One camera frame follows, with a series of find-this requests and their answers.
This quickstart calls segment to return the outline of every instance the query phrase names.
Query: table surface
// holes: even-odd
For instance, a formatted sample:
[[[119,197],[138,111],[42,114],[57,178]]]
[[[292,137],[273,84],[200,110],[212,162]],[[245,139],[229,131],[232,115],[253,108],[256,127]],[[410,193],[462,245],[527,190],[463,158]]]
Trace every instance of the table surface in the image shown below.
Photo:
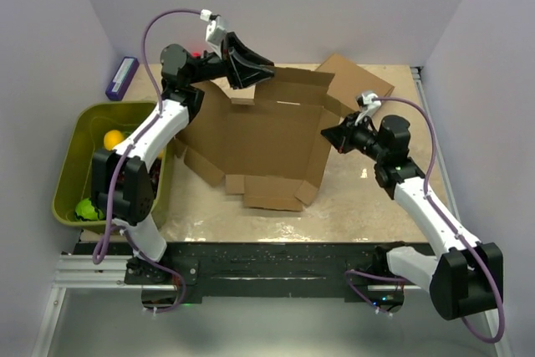
[[[317,64],[280,64],[282,67],[315,69]],[[362,65],[370,73],[395,86],[393,96],[420,103],[409,66]],[[161,66],[151,65],[159,81]],[[252,97],[250,89],[232,91],[225,79],[216,80],[225,92],[240,98]],[[155,91],[141,66],[125,100],[155,100]],[[431,141],[425,121],[411,107],[385,103],[375,114],[379,124],[385,115],[402,115],[410,122],[410,155],[425,170],[431,157]],[[359,152],[339,155],[331,150],[324,181],[313,204],[302,212],[246,208],[242,196],[228,196],[224,185],[208,186],[175,159],[171,205],[160,232],[168,242],[424,242],[415,223],[386,193],[374,177],[374,162]],[[437,196],[446,202],[438,168],[431,177]],[[82,241],[99,237],[83,232]],[[113,241],[122,241],[113,236]]]

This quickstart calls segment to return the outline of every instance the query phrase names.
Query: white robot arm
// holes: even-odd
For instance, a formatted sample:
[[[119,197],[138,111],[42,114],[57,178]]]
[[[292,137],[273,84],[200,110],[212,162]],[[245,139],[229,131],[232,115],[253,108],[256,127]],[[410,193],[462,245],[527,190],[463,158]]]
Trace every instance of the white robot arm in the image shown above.
[[[91,199],[106,211],[113,172],[125,157],[121,174],[124,182],[115,185],[113,223],[128,230],[134,244],[150,260],[161,260],[166,241],[159,234],[150,210],[154,194],[149,170],[160,151],[184,130],[201,109],[203,93],[194,83],[227,77],[234,89],[242,89],[274,76],[273,62],[247,48],[227,22],[209,10],[201,11],[208,22],[206,42],[213,52],[194,57],[178,44],[164,48],[162,65],[162,101],[138,129],[112,151],[94,153]]]
[[[377,95],[365,93],[357,103],[361,111],[348,115],[338,126],[322,130],[322,135],[339,153],[359,150],[376,162],[378,184],[409,213],[435,254],[420,254],[403,242],[384,244],[376,250],[373,273],[400,276],[423,288],[444,319],[494,309],[496,297],[467,248],[473,248],[485,263],[501,296],[502,252],[496,244],[483,244],[468,232],[430,187],[424,193],[424,172],[409,157],[409,122],[388,115],[377,130],[370,118],[380,107]]]

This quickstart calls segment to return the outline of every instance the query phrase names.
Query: yellow ball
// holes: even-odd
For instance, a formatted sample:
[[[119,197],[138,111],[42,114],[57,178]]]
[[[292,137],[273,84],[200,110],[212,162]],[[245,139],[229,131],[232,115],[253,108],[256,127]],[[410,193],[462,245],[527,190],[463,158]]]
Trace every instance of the yellow ball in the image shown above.
[[[125,136],[118,130],[108,131],[104,136],[104,148],[113,150],[118,144],[125,140]]]

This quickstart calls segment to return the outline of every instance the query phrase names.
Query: green bin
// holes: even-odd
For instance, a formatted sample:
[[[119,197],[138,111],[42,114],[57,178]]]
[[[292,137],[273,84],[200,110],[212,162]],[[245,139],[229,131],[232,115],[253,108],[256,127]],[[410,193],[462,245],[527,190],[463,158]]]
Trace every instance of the green bin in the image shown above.
[[[91,161],[103,147],[104,135],[110,130],[133,132],[150,112],[154,102],[106,102],[86,109],[79,116],[71,138],[58,186],[53,197],[52,213],[64,225],[103,233],[105,221],[81,222],[74,218],[76,205],[91,193]],[[161,161],[160,180],[152,206],[155,224],[166,222],[173,177],[174,153],[166,147]]]

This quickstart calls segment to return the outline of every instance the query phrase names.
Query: cardboard box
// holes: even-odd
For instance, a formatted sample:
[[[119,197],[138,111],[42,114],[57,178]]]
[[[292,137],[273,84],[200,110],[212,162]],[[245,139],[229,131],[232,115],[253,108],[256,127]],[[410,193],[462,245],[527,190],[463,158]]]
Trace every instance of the cardboard box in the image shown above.
[[[225,179],[246,207],[287,211],[318,193],[330,151],[320,131],[354,112],[362,92],[394,88],[338,54],[316,71],[275,68],[254,99],[229,99],[212,82],[196,87],[205,91],[201,111],[177,137],[186,165],[211,186]]]

